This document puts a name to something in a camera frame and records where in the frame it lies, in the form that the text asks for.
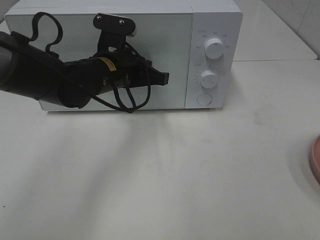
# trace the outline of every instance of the pink plate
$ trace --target pink plate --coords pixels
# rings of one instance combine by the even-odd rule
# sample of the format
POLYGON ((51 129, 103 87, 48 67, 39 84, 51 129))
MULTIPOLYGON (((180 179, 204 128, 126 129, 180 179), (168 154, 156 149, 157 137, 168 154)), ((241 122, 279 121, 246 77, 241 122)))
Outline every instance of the pink plate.
POLYGON ((312 145, 310 166, 314 177, 320 183, 320 135, 312 145))

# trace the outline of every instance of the white microwave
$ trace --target white microwave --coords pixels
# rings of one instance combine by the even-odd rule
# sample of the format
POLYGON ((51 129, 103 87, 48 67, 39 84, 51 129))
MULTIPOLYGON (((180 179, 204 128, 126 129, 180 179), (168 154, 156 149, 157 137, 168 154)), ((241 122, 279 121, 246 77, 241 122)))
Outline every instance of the white microwave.
MULTIPOLYGON (((32 34, 37 12, 48 12, 63 28, 62 41, 52 46, 62 61, 92 56, 100 31, 93 27, 97 13, 123 16, 136 24, 135 37, 127 38, 153 66, 170 74, 168 84, 154 85, 144 109, 220 108, 230 79, 243 14, 232 0, 20 0, 5 15, 10 31, 32 34)), ((49 18, 39 22, 39 37, 31 45, 44 49, 56 37, 49 18)), ((123 102, 130 104, 124 89, 123 102)), ((132 89, 137 102, 146 98, 146 87, 132 89)), ((112 92, 100 97, 117 104, 112 92)), ((40 101, 45 111, 78 108, 40 101)), ((107 110, 91 100, 81 110, 107 110)))

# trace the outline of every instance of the yellow label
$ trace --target yellow label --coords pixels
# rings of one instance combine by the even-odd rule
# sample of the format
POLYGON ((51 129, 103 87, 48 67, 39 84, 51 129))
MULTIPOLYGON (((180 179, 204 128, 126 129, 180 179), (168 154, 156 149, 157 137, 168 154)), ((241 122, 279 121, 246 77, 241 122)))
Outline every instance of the yellow label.
POLYGON ((110 72, 117 71, 116 65, 109 59, 104 56, 98 57, 98 59, 102 60, 110 69, 110 72))

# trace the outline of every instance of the white table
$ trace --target white table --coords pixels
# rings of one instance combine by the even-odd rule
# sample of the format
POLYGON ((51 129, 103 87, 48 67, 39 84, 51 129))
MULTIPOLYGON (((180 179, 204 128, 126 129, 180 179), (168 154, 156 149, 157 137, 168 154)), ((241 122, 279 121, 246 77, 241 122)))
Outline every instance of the white table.
POLYGON ((232 75, 220 110, 47 115, 2 92, 1 239, 318 239, 320 62, 232 75))
MULTIPOLYGON (((317 58, 317 55, 263 1, 235 1, 243 11, 243 22, 234 61, 317 58)), ((4 22, 0 24, 0 31, 8 31, 4 22)))

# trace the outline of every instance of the wall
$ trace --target wall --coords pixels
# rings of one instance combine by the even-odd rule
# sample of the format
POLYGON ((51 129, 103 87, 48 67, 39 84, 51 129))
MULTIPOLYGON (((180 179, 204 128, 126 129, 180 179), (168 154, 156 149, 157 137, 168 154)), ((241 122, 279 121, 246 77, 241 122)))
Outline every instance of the wall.
POLYGON ((0 23, 4 20, 7 11, 18 2, 18 0, 0 0, 0 23))
POLYGON ((320 0, 263 0, 320 58, 320 0))

